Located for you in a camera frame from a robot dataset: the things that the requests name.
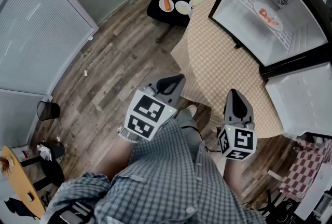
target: shirt button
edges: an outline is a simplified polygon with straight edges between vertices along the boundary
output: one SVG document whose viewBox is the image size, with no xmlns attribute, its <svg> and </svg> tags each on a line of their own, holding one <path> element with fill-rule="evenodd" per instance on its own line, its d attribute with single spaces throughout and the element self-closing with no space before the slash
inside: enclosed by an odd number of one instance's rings
<svg viewBox="0 0 332 224">
<path fill-rule="evenodd" d="M 190 206 L 190 207 L 187 207 L 186 212 L 187 212 L 188 214 L 192 214 L 192 213 L 195 212 L 195 209 L 194 209 L 192 206 Z"/>
</svg>

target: cord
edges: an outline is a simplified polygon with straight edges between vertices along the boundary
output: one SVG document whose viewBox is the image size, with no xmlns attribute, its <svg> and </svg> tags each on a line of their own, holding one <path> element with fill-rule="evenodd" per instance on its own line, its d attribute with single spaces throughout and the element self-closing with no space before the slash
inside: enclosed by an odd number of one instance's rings
<svg viewBox="0 0 332 224">
<path fill-rule="evenodd" d="M 200 135 L 202 141 L 204 141 L 203 138 L 202 138 L 202 135 L 201 135 L 200 131 L 199 131 L 196 127 L 192 127 L 192 126 L 181 127 L 181 129 L 184 129 L 184 128 L 193 128 L 196 132 L 199 133 L 199 135 Z M 206 149 L 207 151 L 209 151 L 209 152 L 213 152 L 213 153 L 220 153 L 220 152 L 221 152 L 221 150 L 209 149 L 207 146 L 205 146 L 205 149 Z"/>
</svg>

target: foot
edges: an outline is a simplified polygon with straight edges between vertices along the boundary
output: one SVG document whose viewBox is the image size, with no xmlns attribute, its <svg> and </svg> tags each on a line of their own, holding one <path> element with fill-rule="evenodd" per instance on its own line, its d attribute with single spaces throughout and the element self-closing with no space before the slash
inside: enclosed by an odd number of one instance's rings
<svg viewBox="0 0 332 224">
<path fill-rule="evenodd" d="M 194 115 L 195 115 L 195 113 L 197 111 L 197 107 L 194 104 L 192 104 L 192 105 L 189 105 L 187 107 L 187 109 L 190 111 L 191 117 L 194 117 Z"/>
</svg>

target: chair leg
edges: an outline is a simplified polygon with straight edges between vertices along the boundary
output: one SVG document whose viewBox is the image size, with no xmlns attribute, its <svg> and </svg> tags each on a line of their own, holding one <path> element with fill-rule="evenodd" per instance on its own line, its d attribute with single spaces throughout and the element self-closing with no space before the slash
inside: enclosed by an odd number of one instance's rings
<svg viewBox="0 0 332 224">
<path fill-rule="evenodd" d="M 163 31 L 159 38 L 156 39 L 156 43 L 159 44 L 163 41 L 163 38 L 166 36 L 168 32 L 174 27 L 174 25 L 168 25 L 168 27 Z"/>
</svg>

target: plate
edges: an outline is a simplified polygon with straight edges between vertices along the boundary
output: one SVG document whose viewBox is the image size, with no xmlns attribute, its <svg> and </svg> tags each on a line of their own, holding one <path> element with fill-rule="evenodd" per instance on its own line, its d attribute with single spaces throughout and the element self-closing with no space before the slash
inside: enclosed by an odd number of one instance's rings
<svg viewBox="0 0 332 224">
<path fill-rule="evenodd" d="M 175 9 L 177 10 L 177 12 L 179 12 L 180 14 L 183 14 L 183 15 L 187 15 L 191 11 L 190 5 L 185 1 L 176 2 Z"/>
<path fill-rule="evenodd" d="M 159 0 L 159 7 L 161 8 L 161 10 L 165 11 L 165 12 L 172 12 L 173 9 L 174 9 L 174 3 L 172 0 L 168 0 L 170 2 L 170 5 L 171 5 L 171 10 L 170 11 L 167 11 L 165 9 L 165 3 L 164 3 L 164 0 Z"/>
<path fill-rule="evenodd" d="M 203 2 L 204 0 L 190 0 L 189 5 L 194 8 L 197 7 L 197 5 L 201 2 Z"/>
<path fill-rule="evenodd" d="M 269 27 L 275 29 L 276 31 L 282 31 L 284 29 L 284 25 L 282 24 L 281 19 L 271 7 L 260 1 L 256 1 L 254 3 L 254 9 L 258 16 Z"/>
</svg>

